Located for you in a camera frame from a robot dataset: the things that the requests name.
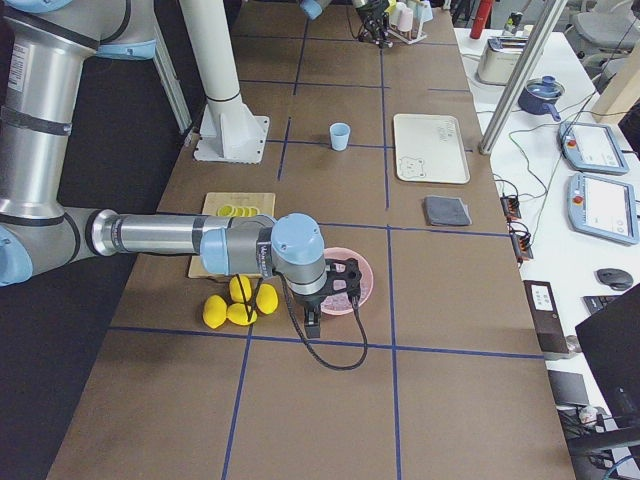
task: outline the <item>lemon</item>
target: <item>lemon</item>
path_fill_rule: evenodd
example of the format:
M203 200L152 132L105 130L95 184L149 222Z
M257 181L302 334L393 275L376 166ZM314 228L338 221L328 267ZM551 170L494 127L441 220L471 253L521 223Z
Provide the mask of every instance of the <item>lemon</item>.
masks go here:
M211 295L204 302L202 319L209 328L218 328L227 319L227 302L220 295Z
M276 311L278 308L278 292L273 288L273 285L263 283L258 290L258 296L256 298L256 305L265 315L269 315Z
M246 306L244 303L234 303L229 305L229 308L227 308L227 318L236 325L251 325L258 319L258 314L254 310L251 312L251 320L249 320L247 316L248 308L250 307Z
M231 294L231 300L237 303L243 303L251 300L251 282L246 275L239 275L240 281L238 281L238 275L234 276L229 282L229 293Z

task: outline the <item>white table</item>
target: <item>white table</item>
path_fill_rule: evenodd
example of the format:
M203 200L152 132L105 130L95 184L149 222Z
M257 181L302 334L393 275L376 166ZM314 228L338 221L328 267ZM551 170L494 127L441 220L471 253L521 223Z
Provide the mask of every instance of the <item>white table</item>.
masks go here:
M483 131L504 87L485 85L477 80L478 57L483 52L487 37L499 34L500 31L497 30L485 30L480 39L473 40L469 37L469 29L456 29L469 87ZM551 34L532 78L543 75L552 75L564 85L565 94L558 100L556 107L561 111L563 119L573 120L575 116L570 115L580 110L594 88L562 33ZM597 98L596 93L588 107ZM514 106L514 110L516 109L519 109L517 103ZM593 117L584 113L580 115L579 121L593 122ZM513 111L491 154L493 172L514 183L520 194L538 196L543 193L543 187L527 172L525 158L508 134L515 130L529 130L541 124L555 122L550 115L536 116L524 111ZM619 128L613 128L621 148L630 150ZM640 280L640 245L624 246L572 229L567 216L566 191L570 177L576 172L560 156L557 132L555 124L513 135L529 157L531 169L549 185L546 202L544 198L521 199L523 223L532 232L536 231L536 224L538 228L533 239L534 260L524 262L520 273L523 280L551 283L564 334L574 335L576 325L589 316L582 301L583 296L619 293L599 283L595 271L604 267L621 268L631 273L637 283ZM628 155L627 162L630 172L614 178L632 184L640 192L640 163L633 154ZM503 187L501 182L497 183L497 187L499 191L504 188L506 194L515 193L510 186ZM547 368L580 373L584 377L590 403L609 410L583 355L567 360L548 361Z

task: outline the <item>blue pot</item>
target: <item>blue pot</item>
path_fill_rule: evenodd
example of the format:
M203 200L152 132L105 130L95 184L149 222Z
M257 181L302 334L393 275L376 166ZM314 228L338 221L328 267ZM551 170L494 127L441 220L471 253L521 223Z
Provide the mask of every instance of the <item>blue pot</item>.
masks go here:
M550 114L556 122L560 121L560 114L555 103L564 93L564 87L550 75L529 80L518 98L518 105L525 112L533 115Z

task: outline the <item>pot handle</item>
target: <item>pot handle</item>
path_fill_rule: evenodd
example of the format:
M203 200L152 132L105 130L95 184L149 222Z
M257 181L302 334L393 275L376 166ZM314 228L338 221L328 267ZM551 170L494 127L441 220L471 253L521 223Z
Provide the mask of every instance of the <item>pot handle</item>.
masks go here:
M543 105L543 108L549 112L549 114L553 117L553 119L556 122L560 121L560 114L558 113L558 110L556 109L556 106L552 103L545 103Z

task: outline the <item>brown table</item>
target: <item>brown table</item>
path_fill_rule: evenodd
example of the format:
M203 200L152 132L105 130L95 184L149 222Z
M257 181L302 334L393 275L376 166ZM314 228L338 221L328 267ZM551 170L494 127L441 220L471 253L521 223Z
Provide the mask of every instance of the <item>brown table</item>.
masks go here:
M574 478L450 17L381 54L346 10L355 24L345 6L309 25L294 4L243 7L232 39L243 98L271 117L264 159L198 163L187 146L159 211L245 191L313 216L373 268L366 363L318 365L284 308L209 330L203 302L225 285L140 255L50 480ZM456 116L470 183L398 180L396 113ZM352 127L343 152L334 121ZM429 194L460 196L473 225L427 226ZM328 360L353 362L359 342L353 317L323 319Z

